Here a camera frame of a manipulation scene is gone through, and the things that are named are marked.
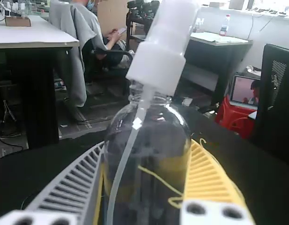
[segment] cardboard box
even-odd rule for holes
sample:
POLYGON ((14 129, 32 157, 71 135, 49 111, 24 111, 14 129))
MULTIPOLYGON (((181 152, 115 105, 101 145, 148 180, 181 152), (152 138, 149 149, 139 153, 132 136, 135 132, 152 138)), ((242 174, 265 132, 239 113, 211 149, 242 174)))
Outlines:
POLYGON ((8 27, 30 27, 31 21, 28 17, 11 16, 5 19, 8 27))

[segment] bottle cap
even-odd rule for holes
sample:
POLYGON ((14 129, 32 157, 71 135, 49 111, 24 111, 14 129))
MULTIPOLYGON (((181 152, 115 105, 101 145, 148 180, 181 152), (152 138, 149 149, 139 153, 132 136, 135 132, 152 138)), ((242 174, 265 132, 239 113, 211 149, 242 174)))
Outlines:
POLYGON ((127 79, 173 96, 199 9, 197 0, 162 1, 146 40, 138 46, 127 79))

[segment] computer monitor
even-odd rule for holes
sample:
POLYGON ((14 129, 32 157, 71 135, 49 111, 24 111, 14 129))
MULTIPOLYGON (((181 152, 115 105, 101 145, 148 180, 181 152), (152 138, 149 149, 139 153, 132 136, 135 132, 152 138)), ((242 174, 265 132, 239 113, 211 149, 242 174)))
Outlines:
POLYGON ((260 80, 244 76, 234 76, 230 104, 257 109, 259 103, 260 80))

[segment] clear plastic bottle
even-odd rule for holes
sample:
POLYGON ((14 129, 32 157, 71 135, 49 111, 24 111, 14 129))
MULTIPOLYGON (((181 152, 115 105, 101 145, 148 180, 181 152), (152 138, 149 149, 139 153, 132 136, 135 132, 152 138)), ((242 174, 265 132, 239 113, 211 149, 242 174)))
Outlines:
MULTIPOLYGON (((130 104, 111 122, 105 137, 104 190, 106 206, 112 182, 127 140, 135 124, 142 85, 132 82, 130 104)), ((181 193, 184 190, 190 130, 183 117, 170 106, 171 98, 155 93, 145 120, 128 158, 117 192, 113 223, 116 225, 176 225, 179 210, 168 203, 177 196, 156 177, 139 169, 150 170, 181 193)))
POLYGON ((22 17, 27 17, 29 14, 29 0, 18 0, 18 13, 22 17))
POLYGON ((229 29, 229 24, 230 24, 230 14, 227 14, 225 16, 224 23, 221 26, 221 29, 220 29, 220 32, 219 32, 219 34, 221 36, 227 36, 227 32, 228 32, 228 29, 229 29))

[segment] monitor screen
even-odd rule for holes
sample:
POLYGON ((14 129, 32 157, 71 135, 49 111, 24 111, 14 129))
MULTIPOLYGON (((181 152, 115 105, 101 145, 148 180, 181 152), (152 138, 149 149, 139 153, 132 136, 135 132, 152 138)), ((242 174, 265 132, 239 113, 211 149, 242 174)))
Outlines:
POLYGON ((249 105, 259 103, 260 80, 235 76, 231 93, 231 100, 249 105))

